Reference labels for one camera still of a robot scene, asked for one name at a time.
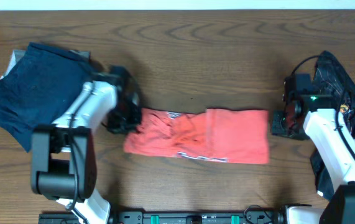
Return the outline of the red orange t-shirt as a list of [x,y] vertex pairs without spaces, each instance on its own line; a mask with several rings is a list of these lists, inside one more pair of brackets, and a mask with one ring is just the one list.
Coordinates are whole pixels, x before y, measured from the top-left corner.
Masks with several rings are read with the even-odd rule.
[[207,109],[189,114],[144,109],[126,153],[234,164],[269,162],[266,110]]

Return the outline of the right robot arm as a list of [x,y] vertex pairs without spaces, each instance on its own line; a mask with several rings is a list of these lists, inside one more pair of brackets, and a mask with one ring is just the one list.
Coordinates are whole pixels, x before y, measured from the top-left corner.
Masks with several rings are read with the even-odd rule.
[[286,205],[274,223],[355,223],[355,142],[331,95],[320,95],[309,74],[284,80],[285,108],[273,115],[271,133],[295,140],[310,139],[331,177],[334,189],[326,208]]

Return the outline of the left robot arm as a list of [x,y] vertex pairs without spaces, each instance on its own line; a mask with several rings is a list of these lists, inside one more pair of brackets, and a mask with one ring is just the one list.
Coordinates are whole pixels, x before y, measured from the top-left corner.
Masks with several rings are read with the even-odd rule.
[[141,109],[136,79],[126,68],[112,66],[108,73],[92,73],[64,114],[34,129],[32,191],[66,209],[40,214],[39,223],[118,222],[111,204],[96,189],[93,135],[101,125],[113,134],[135,131]]

